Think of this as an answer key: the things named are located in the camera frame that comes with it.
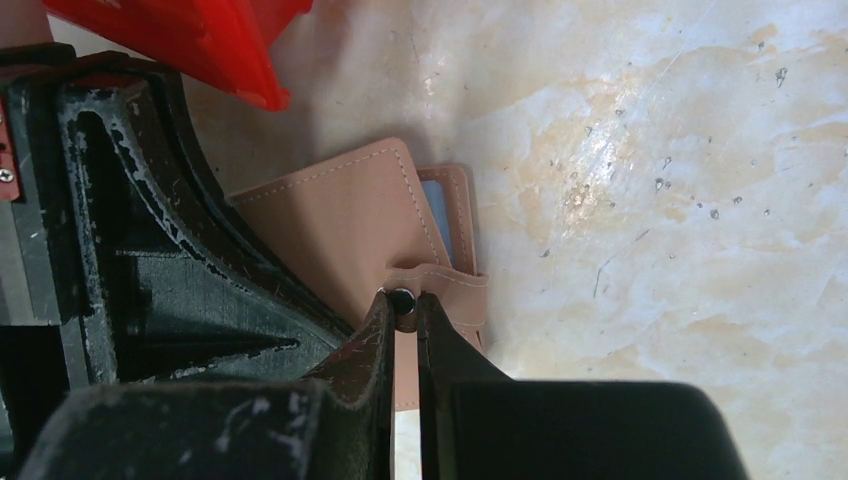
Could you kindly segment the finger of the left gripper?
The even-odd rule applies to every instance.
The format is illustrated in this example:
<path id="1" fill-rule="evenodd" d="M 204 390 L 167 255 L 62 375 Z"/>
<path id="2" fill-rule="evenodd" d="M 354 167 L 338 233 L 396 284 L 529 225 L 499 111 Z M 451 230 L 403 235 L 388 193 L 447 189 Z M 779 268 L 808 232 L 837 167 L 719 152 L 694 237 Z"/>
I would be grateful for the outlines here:
<path id="1" fill-rule="evenodd" d="M 226 199 L 176 70 L 6 48 L 1 156 L 3 457 L 72 389 L 294 379 L 351 333 Z"/>

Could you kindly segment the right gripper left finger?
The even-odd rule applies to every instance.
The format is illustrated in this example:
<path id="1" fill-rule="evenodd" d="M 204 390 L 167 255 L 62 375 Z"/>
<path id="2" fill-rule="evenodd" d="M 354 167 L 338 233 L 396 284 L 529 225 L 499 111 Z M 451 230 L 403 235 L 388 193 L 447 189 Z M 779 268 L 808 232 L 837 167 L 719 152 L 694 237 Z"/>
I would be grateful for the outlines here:
<path id="1" fill-rule="evenodd" d="M 388 479 L 395 314 L 292 382 L 162 382 L 71 393 L 22 479 Z"/>

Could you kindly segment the pink leather card holder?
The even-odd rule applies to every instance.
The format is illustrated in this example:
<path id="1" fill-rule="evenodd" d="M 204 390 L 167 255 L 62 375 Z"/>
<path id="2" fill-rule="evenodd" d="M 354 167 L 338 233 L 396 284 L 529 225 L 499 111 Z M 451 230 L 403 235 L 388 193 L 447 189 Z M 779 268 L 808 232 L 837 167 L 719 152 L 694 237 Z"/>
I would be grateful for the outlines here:
<path id="1" fill-rule="evenodd" d="M 447 197 L 450 263 L 422 189 Z M 379 290 L 436 295 L 458 333 L 485 347 L 488 277 L 477 265 L 463 167 L 418 167 L 385 139 L 230 196 L 255 235 L 326 305 L 359 327 Z"/>

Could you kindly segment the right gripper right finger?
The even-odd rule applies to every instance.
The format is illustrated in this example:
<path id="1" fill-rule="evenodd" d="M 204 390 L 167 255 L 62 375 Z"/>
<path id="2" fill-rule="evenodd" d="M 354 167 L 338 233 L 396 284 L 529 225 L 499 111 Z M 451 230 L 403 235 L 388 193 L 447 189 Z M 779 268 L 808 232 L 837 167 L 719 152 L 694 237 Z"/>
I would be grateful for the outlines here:
<path id="1" fill-rule="evenodd" d="M 426 479 L 743 479 L 708 396 L 684 383 L 516 380 L 417 301 Z"/>

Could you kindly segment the red plastic bin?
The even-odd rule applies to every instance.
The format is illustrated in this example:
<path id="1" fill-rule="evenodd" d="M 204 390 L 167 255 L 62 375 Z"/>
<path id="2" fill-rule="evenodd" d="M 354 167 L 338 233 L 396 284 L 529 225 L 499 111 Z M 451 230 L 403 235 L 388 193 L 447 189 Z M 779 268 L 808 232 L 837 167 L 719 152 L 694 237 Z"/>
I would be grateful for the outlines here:
<path id="1" fill-rule="evenodd" d="M 269 48 L 312 0 L 50 0 L 78 27 L 268 111 L 290 94 Z"/>

